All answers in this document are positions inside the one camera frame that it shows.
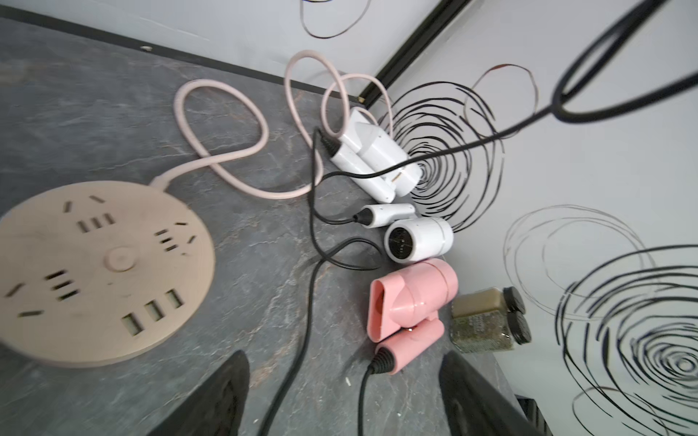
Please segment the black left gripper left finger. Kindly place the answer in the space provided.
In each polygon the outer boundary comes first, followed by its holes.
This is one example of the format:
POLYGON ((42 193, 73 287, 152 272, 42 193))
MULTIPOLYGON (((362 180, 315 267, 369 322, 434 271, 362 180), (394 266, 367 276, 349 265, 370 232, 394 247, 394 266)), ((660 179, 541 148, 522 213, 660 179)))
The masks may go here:
POLYGON ((149 435, 238 435, 249 383, 249 361, 237 351, 149 435))

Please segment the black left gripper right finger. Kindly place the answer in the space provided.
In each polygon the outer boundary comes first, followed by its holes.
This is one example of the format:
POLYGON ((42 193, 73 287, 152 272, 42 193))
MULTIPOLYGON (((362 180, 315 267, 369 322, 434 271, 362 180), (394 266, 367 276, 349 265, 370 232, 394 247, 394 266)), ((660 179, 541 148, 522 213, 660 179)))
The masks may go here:
POLYGON ((457 352, 444 356, 438 374, 452 435, 538 435, 523 413, 509 403, 457 352))

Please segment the pink hair dryer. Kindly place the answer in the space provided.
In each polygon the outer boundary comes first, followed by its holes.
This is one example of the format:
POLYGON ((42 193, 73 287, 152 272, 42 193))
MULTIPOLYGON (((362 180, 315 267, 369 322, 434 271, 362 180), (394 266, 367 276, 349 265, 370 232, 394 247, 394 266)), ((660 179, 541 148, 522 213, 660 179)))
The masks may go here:
POLYGON ((445 333, 439 311, 457 291, 456 272, 438 258, 372 281, 366 332, 376 344, 373 371, 396 374, 437 342, 445 333))

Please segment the round beige power strip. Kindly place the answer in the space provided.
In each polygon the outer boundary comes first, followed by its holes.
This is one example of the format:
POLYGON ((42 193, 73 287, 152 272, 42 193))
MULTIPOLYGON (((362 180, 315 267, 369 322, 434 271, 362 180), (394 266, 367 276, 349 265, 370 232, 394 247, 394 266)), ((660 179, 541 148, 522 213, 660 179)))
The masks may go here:
POLYGON ((54 366, 129 360, 194 315, 214 278, 203 221, 138 183, 74 183, 1 220, 1 343, 54 366))

